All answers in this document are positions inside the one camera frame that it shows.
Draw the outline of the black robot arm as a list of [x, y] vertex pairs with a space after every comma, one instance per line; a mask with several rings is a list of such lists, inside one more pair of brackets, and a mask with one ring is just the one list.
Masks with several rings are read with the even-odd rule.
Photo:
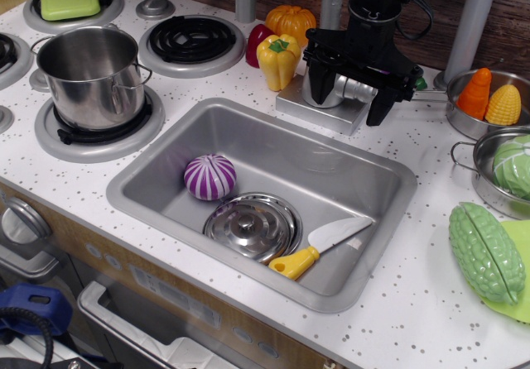
[[349, 0], [346, 30], [308, 30], [304, 101], [315, 108], [333, 108], [347, 98], [369, 103], [367, 124], [378, 126], [396, 102], [411, 100], [423, 70], [394, 43], [409, 1], [421, 0]]

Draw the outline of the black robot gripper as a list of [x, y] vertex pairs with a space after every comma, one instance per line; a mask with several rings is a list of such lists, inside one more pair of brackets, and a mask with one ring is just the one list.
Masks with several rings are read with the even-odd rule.
[[311, 98], [316, 105], [339, 105], [336, 73], [378, 90], [366, 125], [379, 126], [398, 100], [410, 100], [422, 69], [395, 46], [398, 15], [353, 12], [346, 30], [310, 29], [304, 59], [309, 67]]

